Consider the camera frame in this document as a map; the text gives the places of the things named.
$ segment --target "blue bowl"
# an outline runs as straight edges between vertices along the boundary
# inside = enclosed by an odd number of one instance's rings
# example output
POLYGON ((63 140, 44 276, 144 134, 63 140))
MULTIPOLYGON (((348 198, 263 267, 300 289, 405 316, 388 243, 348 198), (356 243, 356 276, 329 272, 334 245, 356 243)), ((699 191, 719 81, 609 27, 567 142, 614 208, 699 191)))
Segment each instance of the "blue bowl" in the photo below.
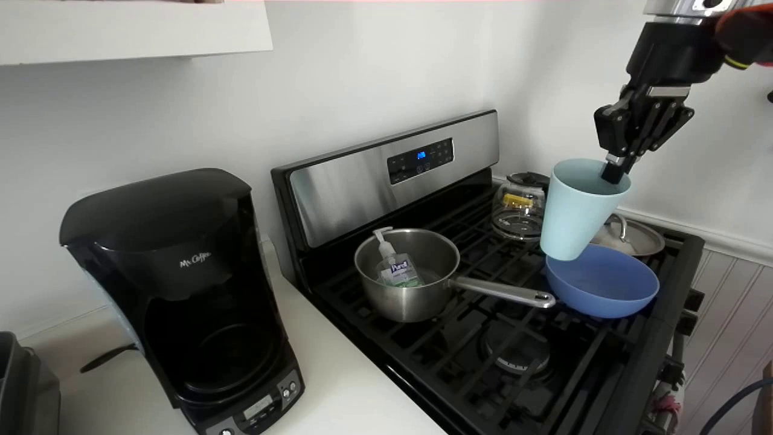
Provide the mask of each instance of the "blue bowl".
POLYGON ((588 245, 575 261, 546 258, 546 262, 557 299, 596 318, 631 316, 659 289, 650 266, 606 245, 588 245))

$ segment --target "white countertop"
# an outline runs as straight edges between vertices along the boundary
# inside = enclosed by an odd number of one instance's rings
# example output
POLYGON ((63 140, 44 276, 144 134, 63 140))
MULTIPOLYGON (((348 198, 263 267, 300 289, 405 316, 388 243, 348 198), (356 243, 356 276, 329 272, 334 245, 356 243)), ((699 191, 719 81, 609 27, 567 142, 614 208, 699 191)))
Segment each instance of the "white countertop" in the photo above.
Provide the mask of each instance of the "white countertop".
MULTIPOLYGON (((274 243, 260 238, 266 271, 306 392, 267 435, 368 432, 440 435, 387 375, 381 375, 332 320, 280 272, 274 243)), ((141 352, 120 352, 80 375, 94 355, 127 342, 110 308, 34 336, 31 346, 53 367, 63 392, 63 435, 194 435, 170 405, 141 352)))

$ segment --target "coffee maker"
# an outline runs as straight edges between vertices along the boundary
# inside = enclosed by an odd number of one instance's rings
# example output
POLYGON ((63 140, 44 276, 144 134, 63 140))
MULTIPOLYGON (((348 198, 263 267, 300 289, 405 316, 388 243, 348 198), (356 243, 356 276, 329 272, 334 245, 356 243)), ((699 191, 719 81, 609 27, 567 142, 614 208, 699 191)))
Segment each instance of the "coffee maker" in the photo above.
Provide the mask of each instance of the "coffee maker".
POLYGON ((196 168, 86 196, 61 243, 200 435, 260 432, 301 393, 237 177, 196 168))

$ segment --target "stove knob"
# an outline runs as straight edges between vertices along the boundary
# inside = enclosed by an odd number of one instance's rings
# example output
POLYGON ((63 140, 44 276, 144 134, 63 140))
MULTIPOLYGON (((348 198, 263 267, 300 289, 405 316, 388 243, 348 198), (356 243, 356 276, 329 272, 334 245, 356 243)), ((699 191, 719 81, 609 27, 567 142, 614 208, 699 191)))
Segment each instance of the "stove knob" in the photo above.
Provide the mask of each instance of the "stove knob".
POLYGON ((702 293, 699 293, 699 289, 691 289, 689 295, 687 295, 687 301, 684 301, 684 306, 687 308, 691 308, 691 312, 699 312, 700 308, 700 305, 702 305, 702 293))
POLYGON ((682 336, 691 336, 694 329, 696 329, 696 324, 699 324, 699 316, 696 316, 694 312, 682 312, 678 324, 677 324, 677 331, 678 331, 682 336))
POLYGON ((658 380, 671 383, 671 389, 678 389, 678 383, 684 383, 684 361, 667 358, 659 367, 658 380))

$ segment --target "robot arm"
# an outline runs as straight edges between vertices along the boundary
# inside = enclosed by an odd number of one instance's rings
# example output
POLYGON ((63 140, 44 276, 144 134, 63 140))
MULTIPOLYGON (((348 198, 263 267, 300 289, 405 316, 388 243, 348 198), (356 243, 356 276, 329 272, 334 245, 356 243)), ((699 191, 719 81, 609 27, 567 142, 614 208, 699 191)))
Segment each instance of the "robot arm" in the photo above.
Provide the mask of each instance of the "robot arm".
POLYGON ((706 81, 723 63, 747 68, 773 61, 773 4, 748 0, 652 0, 627 61, 631 81, 617 103, 595 113, 598 144, 609 151, 603 178, 618 184, 648 151, 659 150, 694 108, 691 84, 706 81))

